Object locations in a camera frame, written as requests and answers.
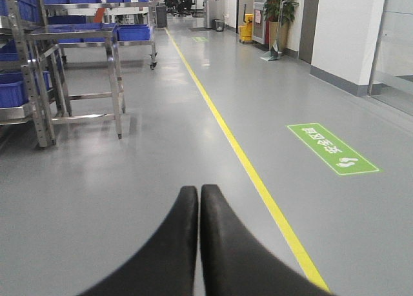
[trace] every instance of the metal frame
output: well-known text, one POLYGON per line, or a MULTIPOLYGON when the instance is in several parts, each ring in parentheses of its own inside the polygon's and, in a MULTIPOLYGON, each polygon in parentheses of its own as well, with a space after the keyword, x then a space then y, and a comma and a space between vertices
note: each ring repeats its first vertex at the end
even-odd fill
MULTIPOLYGON (((123 84, 120 71, 119 54, 117 51, 117 37, 116 33, 113 31, 114 27, 102 28, 100 30, 76 30, 71 32, 70 30, 65 32, 54 32, 54 27, 52 25, 47 25, 37 30, 34 30, 27 35, 27 39, 30 42, 31 49, 35 60, 39 65, 37 66, 37 75, 40 75, 43 71, 43 63, 45 59, 49 60, 49 65, 51 64, 54 76, 58 83, 57 87, 57 99, 64 102, 61 104, 59 113, 55 116, 51 116, 50 105, 45 108, 45 114, 47 118, 47 125, 50 128, 52 142, 55 144, 55 134, 53 125, 57 124, 67 124, 67 123, 83 123, 90 121, 107 121, 114 120, 116 124, 116 133, 119 139, 122 138, 122 127, 121 127, 121 114, 120 111, 125 113, 125 99, 123 95, 123 84), (70 38, 105 38, 105 42, 102 43, 106 48, 106 60, 108 63, 109 81, 110 81, 110 92, 99 93, 99 94, 85 94, 85 95, 74 95, 70 96, 68 94, 67 86, 65 83, 64 71, 58 71, 56 68, 58 66, 62 67, 63 62, 59 55, 60 47, 56 43, 59 39, 70 39, 70 38), (90 115, 72 115, 72 107, 70 101, 79 99, 97 99, 111 97, 112 106, 114 109, 113 113, 109 114, 90 114, 90 115)), ((41 97, 43 100, 46 99, 46 92, 41 91, 41 97)))
POLYGON ((55 124, 83 123, 89 121, 116 122, 116 132, 122 138, 120 110, 125 113, 125 98, 121 78, 117 36, 113 28, 75 33, 52 33, 47 25, 46 9, 43 0, 38 0, 41 9, 40 24, 21 19, 17 0, 6 0, 8 17, 0 16, 0 39, 14 38, 19 56, 18 61, 0 62, 0 69, 10 70, 20 68, 24 75, 25 87, 29 96, 29 103, 16 108, 0 108, 0 125, 21 124, 33 120, 39 146, 45 148, 56 144, 54 132, 55 124), (61 49, 58 39, 71 37, 104 37, 105 42, 95 46, 106 48, 106 59, 110 76, 111 91, 103 94, 86 94, 69 96, 65 81, 65 72, 61 58, 61 49), (45 65, 49 67, 52 80, 52 97, 46 90, 43 71, 45 65), (96 99, 111 97, 114 112, 103 115, 72 116, 71 100, 96 99), (55 102, 57 115, 52 116, 50 103, 55 102))
MULTIPOLYGON (((67 10, 67 9, 86 9, 86 8, 148 8, 148 16, 150 21, 150 39, 145 41, 119 41, 118 46, 144 46, 150 45, 152 47, 152 53, 150 54, 151 69, 156 67, 156 40, 155 31, 153 24, 155 23, 155 13, 156 13, 156 3, 157 1, 149 2, 136 2, 136 3, 92 3, 92 4, 54 4, 54 5, 44 5, 45 10, 67 10)), ((60 44, 61 48, 82 48, 82 47, 98 47, 104 46, 104 43, 65 43, 60 44)))
POLYGON ((37 93, 37 86, 33 74, 35 63, 33 63, 33 60, 30 58, 30 50, 25 37, 25 32, 32 30, 35 24, 25 22, 21 19, 17 0, 5 1, 8 17, 1 18, 1 28, 6 31, 9 30, 10 35, 14 38, 19 56, 19 64, 13 62, 0 62, 0 69, 21 69, 24 76, 26 91, 29 96, 29 103, 21 107, 0 109, 0 124, 20 124, 33 120, 37 141, 39 146, 44 148, 51 143, 50 131, 46 124, 46 115, 43 113, 44 104, 47 103, 48 105, 49 102, 40 99, 39 94, 37 93))
POLYGON ((380 27, 379 27, 379 33, 376 41, 376 48, 374 50, 374 57, 373 57, 373 63, 372 63, 372 70, 370 73, 370 80, 368 81, 368 90, 367 93, 369 96, 372 96, 373 93, 373 84, 374 84, 374 77, 376 74, 376 66, 377 66, 377 61, 379 57, 379 50, 381 47, 381 36, 383 35, 383 25, 385 22, 385 14, 386 14, 386 8, 388 5, 388 0, 385 0, 384 5, 383 5, 383 10, 381 11, 381 20, 380 20, 380 27))

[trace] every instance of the gray epoxy floor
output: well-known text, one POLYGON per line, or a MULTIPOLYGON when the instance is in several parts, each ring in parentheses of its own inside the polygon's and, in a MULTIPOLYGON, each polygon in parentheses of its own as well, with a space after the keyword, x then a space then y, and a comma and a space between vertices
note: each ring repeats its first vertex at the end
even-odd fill
MULTIPOLYGON (((265 62, 232 32, 188 30, 202 19, 168 21, 330 289, 411 295, 412 118, 310 76, 300 61, 265 62), (286 128, 313 122, 383 171, 337 176, 286 128)), ((254 235, 302 273, 164 30, 157 49, 153 71, 149 47, 121 49, 121 141, 110 122, 60 126, 58 145, 46 150, 35 148, 30 124, 1 139, 1 295, 79 293, 139 249, 186 184, 217 183, 254 235)), ((72 93, 107 90, 103 50, 67 54, 72 93)), ((74 110, 110 111, 110 101, 74 102, 74 110)))

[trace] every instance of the green leaves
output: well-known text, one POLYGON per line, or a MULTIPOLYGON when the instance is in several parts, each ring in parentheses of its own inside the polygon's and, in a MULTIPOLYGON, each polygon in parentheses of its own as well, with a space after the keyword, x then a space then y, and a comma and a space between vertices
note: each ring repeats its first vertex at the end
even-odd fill
MULTIPOLYGON (((280 12, 281 0, 265 0, 264 15, 265 19, 269 21, 278 21, 280 12)), ((292 23, 295 19, 296 7, 298 2, 295 0, 283 0, 283 15, 281 25, 285 23, 292 23)))

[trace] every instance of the green floor marking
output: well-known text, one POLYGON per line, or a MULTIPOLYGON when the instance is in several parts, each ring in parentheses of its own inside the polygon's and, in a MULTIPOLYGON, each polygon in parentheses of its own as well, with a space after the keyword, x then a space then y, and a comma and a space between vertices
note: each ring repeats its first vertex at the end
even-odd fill
POLYGON ((338 175, 381 171, 319 123, 287 127, 338 175))
POLYGON ((208 38, 206 38, 206 37, 193 37, 193 40, 196 41, 197 43, 201 43, 201 42, 208 41, 208 38))

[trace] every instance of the glass partition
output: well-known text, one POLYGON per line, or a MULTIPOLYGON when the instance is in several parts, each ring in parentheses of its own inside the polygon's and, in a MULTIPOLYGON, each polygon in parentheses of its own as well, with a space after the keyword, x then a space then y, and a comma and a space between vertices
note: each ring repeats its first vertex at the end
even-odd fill
POLYGON ((386 0, 369 94, 413 115, 413 0, 386 0))

